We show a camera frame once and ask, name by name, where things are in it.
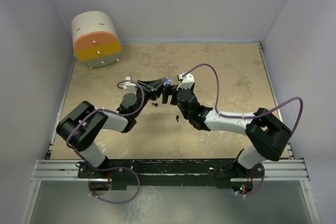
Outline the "purple earbud charging case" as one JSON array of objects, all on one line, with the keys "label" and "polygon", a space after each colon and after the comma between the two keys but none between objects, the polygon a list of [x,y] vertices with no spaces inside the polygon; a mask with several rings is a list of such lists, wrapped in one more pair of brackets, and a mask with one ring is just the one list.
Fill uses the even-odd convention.
[{"label": "purple earbud charging case", "polygon": [[170,78],[166,78],[165,81],[164,81],[164,86],[169,87],[169,86],[172,86],[172,85],[173,85],[173,80],[170,79]]}]

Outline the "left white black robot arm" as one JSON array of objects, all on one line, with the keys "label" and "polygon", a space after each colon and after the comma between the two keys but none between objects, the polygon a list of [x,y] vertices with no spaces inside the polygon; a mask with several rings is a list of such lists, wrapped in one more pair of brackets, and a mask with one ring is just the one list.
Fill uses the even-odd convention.
[{"label": "left white black robot arm", "polygon": [[117,87],[127,90],[116,111],[96,108],[88,101],[81,102],[56,127],[56,133],[66,141],[67,147],[90,164],[90,173],[96,178],[108,172],[108,158],[95,144],[101,130],[127,133],[136,124],[148,101],[157,100],[164,89],[172,84],[168,78],[152,81],[133,81],[127,77]]}]

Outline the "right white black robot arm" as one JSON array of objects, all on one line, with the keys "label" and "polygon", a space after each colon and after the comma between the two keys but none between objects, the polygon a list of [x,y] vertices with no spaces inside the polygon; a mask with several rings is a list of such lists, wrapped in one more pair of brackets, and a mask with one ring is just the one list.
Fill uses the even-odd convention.
[{"label": "right white black robot arm", "polygon": [[255,118],[268,112],[259,108],[248,116],[233,113],[230,118],[219,116],[211,107],[201,105],[193,89],[179,89],[177,85],[167,86],[162,93],[162,103],[171,96],[171,105],[176,105],[193,128],[204,131],[227,131],[247,136],[251,141],[249,148],[241,150],[226,172],[238,177],[246,177],[252,169],[265,160],[278,161],[291,138],[291,130],[273,114]]}]

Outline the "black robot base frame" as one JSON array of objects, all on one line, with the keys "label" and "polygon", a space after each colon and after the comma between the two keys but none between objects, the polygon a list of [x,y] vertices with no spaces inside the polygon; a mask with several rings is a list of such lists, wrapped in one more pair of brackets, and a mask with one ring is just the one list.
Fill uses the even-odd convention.
[{"label": "black robot base frame", "polygon": [[234,158],[210,159],[106,159],[101,167],[86,162],[76,163],[78,177],[92,182],[106,180],[113,190],[128,186],[192,186],[253,189],[253,180],[263,178],[265,169],[256,164],[252,169],[240,166]]}]

